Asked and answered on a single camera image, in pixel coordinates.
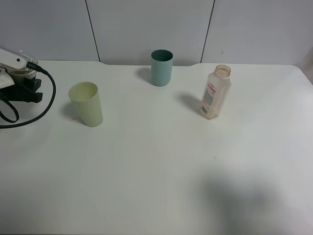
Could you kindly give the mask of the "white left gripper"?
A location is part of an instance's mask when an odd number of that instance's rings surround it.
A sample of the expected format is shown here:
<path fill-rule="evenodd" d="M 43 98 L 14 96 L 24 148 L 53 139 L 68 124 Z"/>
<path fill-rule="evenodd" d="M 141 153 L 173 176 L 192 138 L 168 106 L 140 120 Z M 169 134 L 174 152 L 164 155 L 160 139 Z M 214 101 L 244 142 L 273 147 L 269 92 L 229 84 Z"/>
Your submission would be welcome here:
<path fill-rule="evenodd" d="M 6 101 L 33 102 L 42 101 L 43 94 L 26 87 L 16 86 L 6 69 L 0 68 L 0 97 Z"/>

